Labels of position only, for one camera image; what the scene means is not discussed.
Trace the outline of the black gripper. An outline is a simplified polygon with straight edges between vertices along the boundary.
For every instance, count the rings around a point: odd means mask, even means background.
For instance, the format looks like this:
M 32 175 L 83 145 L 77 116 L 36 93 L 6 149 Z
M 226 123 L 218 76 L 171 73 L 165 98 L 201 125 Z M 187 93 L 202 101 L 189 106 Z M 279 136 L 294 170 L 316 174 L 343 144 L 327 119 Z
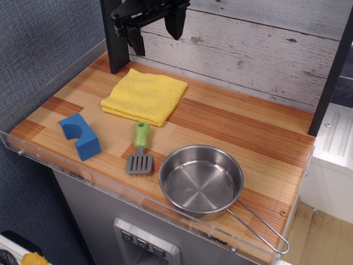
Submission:
M 115 21 L 116 34 L 128 38 L 135 55 L 144 57 L 140 29 L 163 18 L 167 32 L 179 40 L 189 5 L 189 1 L 124 1 L 111 13 L 111 18 Z

